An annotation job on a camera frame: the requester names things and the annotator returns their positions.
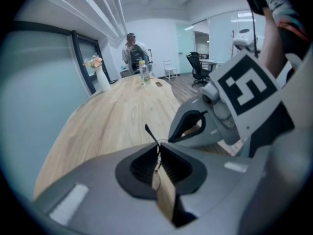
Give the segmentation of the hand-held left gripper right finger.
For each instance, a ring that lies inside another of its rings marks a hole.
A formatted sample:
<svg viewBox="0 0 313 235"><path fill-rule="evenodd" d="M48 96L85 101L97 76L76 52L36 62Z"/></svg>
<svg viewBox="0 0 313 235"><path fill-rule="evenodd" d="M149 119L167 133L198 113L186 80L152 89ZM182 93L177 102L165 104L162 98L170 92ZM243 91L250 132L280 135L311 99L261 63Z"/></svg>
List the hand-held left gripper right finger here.
<svg viewBox="0 0 313 235"><path fill-rule="evenodd" d="M253 158L208 153L169 143L185 155L202 161L207 177L193 194L181 197L183 206L197 219L168 235L241 235L242 216L263 176L266 148Z"/></svg>

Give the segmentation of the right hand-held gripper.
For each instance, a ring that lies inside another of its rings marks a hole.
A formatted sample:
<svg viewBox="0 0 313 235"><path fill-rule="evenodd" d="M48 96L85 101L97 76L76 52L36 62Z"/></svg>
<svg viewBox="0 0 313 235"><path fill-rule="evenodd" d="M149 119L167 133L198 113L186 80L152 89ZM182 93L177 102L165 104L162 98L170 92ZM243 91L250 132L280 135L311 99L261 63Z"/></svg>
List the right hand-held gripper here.
<svg viewBox="0 0 313 235"><path fill-rule="evenodd" d="M211 72L199 99L181 104L168 141L198 148L249 139L255 152L283 133L312 128L312 76L312 57L306 55L300 70L280 86L254 56L242 51Z"/></svg>

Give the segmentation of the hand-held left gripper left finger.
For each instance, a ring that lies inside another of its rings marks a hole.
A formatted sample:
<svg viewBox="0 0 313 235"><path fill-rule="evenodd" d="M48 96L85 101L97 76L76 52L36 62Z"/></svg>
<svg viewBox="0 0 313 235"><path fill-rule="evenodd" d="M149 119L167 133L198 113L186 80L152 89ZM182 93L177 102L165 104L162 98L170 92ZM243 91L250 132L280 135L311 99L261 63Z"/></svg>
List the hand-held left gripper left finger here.
<svg viewBox="0 0 313 235"><path fill-rule="evenodd" d="M156 165L155 143L95 157L46 188L35 206L59 235L168 235L175 226L157 206Z"/></svg>

